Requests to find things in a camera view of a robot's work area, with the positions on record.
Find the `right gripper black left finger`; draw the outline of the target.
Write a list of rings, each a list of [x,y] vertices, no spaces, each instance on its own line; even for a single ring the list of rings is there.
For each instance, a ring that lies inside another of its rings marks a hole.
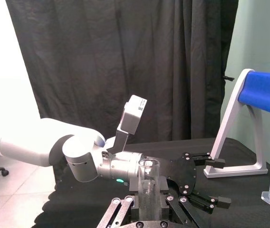
[[[140,228],[138,218],[138,178],[129,181],[130,195],[124,198],[113,198],[97,228]]]

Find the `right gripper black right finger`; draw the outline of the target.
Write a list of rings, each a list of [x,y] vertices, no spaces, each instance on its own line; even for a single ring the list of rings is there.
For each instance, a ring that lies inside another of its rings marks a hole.
[[[160,177],[161,228],[199,228],[200,217],[186,196],[169,192],[165,177]]]

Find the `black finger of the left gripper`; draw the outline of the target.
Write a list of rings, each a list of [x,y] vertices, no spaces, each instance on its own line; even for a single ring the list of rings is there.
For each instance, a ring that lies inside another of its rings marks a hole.
[[[190,195],[188,195],[188,199],[193,206],[207,213],[213,213],[215,207],[228,209],[231,205],[230,198],[209,196],[197,191],[193,191]]]
[[[212,166],[214,168],[223,169],[226,162],[225,159],[212,158],[210,153],[197,153],[192,155],[192,159],[196,166]]]

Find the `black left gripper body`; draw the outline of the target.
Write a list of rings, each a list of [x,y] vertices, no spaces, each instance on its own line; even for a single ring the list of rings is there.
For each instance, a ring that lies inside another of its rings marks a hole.
[[[179,196],[190,195],[196,184],[196,165],[190,153],[177,159],[160,160],[160,175],[166,177],[168,186]]]

